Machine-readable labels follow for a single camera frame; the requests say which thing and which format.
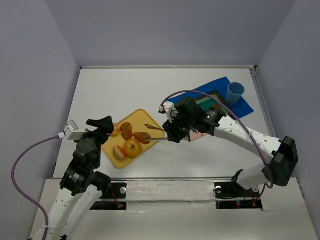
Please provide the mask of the brown glazed bread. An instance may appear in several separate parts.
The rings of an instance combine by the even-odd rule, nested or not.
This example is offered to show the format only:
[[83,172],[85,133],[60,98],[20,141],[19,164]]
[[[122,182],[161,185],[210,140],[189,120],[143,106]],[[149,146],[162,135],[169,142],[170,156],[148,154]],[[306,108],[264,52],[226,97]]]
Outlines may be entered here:
[[134,132],[133,137],[143,145],[148,145],[151,142],[151,135],[147,132]]

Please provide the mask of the metal tongs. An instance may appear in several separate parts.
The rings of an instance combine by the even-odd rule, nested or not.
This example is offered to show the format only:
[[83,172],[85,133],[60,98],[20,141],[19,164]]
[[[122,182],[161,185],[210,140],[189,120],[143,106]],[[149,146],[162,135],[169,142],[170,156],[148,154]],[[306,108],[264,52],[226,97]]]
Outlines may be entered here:
[[154,141],[165,140],[166,141],[168,139],[167,132],[163,128],[156,127],[156,126],[153,126],[150,124],[145,124],[144,126],[150,132],[150,134],[151,134],[150,139],[151,140],[154,140]]

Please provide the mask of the dark brown bread roll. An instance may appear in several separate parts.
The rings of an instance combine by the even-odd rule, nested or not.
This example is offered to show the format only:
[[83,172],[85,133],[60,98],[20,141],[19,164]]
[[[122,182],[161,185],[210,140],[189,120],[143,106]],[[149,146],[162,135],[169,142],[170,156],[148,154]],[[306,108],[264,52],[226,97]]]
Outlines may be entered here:
[[216,110],[221,111],[221,112],[223,112],[223,113],[226,114],[226,115],[228,114],[228,112],[226,111],[226,109],[225,109],[223,106],[221,106],[219,103],[214,104],[213,107],[214,107]]

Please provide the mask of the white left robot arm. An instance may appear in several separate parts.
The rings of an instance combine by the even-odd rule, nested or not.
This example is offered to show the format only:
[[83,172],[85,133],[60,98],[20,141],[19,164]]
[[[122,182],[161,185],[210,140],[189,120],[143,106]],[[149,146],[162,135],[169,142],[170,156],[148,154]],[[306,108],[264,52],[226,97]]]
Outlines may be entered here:
[[66,123],[59,139],[76,143],[49,214],[35,240],[70,240],[94,203],[112,186],[111,178],[97,171],[101,166],[101,146],[114,131],[111,116],[89,119],[93,131],[79,129],[73,120]]

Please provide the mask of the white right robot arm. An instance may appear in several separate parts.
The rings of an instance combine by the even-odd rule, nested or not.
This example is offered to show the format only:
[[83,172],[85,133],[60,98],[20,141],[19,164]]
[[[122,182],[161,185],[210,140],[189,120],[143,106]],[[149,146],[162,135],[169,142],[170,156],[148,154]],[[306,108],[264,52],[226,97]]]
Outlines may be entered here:
[[261,164],[240,169],[231,181],[217,185],[217,198],[242,198],[260,185],[286,187],[290,182],[299,161],[293,138],[279,139],[252,130],[214,106],[202,109],[191,97],[176,103],[166,101],[159,106],[159,113],[167,116],[162,127],[170,142],[188,140],[190,132],[196,131],[226,140],[261,158]]

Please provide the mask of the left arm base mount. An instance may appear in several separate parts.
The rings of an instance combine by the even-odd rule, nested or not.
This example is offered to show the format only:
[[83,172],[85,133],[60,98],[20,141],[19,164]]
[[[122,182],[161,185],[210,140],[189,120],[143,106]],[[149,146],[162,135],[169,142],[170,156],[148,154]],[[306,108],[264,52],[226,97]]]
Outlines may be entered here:
[[127,209],[127,183],[112,182],[108,193],[104,193],[90,210],[93,211],[125,211]]

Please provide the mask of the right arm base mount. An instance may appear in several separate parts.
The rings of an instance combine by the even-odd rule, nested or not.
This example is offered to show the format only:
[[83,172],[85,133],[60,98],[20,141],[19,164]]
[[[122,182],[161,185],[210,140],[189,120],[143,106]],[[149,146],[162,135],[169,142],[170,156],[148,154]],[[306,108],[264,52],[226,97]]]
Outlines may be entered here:
[[259,191],[246,190],[235,182],[215,182],[212,193],[218,210],[263,209]]

